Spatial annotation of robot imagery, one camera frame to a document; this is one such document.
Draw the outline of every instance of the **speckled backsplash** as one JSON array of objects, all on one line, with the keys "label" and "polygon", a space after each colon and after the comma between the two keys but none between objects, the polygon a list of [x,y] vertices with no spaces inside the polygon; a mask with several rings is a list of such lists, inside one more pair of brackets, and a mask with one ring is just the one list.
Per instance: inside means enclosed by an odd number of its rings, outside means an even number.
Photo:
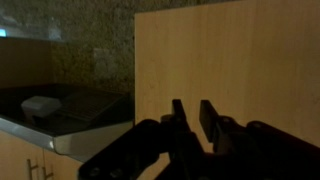
[{"label": "speckled backsplash", "polygon": [[57,82],[134,91],[134,13],[222,1],[0,0],[0,29],[52,41]]}]

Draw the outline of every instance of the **wall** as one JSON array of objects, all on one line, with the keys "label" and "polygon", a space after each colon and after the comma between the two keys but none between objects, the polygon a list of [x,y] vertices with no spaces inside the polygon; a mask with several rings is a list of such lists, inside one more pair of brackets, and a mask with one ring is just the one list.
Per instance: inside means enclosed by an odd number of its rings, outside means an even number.
[{"label": "wall", "polygon": [[134,91],[134,13],[222,1],[0,0],[0,25],[53,41],[57,82]]}]

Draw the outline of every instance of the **black object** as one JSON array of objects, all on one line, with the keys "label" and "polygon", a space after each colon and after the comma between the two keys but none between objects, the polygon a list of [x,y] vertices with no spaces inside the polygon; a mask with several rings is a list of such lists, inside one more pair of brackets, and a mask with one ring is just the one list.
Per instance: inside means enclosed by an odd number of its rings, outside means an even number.
[{"label": "black object", "polygon": [[144,120],[79,170],[80,180],[132,180],[168,152],[158,180],[320,179],[320,149],[259,121],[246,127],[201,101],[200,122],[215,153],[191,132],[180,100],[161,123]]}]

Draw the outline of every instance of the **lower cabinet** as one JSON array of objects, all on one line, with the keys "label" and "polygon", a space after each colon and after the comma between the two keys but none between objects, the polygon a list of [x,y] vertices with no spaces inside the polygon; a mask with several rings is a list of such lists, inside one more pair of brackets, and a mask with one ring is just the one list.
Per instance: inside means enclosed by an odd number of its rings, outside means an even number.
[{"label": "lower cabinet", "polygon": [[0,131],[1,180],[76,180],[81,164]]}]

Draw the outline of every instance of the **white object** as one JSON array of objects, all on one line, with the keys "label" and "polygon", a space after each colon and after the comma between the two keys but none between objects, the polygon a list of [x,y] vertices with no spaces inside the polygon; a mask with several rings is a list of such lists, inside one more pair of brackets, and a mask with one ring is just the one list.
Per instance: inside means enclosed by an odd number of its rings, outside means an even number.
[{"label": "white object", "polygon": [[61,107],[59,99],[33,96],[22,102],[21,107],[24,114],[31,123],[34,123],[33,116],[45,117]]}]

